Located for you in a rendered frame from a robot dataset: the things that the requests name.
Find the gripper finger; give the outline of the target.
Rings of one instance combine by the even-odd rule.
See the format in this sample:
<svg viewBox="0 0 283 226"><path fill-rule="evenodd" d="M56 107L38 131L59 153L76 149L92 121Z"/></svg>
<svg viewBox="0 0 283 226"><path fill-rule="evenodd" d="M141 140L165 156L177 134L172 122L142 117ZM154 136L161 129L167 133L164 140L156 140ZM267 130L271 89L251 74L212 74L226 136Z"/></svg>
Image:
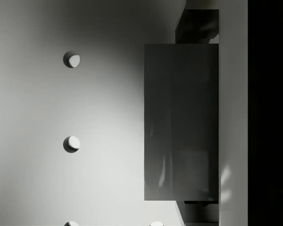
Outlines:
<svg viewBox="0 0 283 226"><path fill-rule="evenodd" d="M185 9L175 30L175 42L176 44L209 43L218 34L218 9Z"/></svg>
<svg viewBox="0 0 283 226"><path fill-rule="evenodd" d="M215 201L176 201L183 224L218 224L219 203Z"/></svg>

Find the grey cube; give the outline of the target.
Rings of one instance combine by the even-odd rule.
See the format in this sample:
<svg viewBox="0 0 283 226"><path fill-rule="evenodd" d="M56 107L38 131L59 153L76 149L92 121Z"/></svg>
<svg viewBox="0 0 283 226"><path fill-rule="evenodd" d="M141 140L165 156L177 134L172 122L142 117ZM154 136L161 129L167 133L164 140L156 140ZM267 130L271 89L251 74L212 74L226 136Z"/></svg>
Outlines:
<svg viewBox="0 0 283 226"><path fill-rule="evenodd" d="M219 46L144 49L144 198L217 202Z"/></svg>

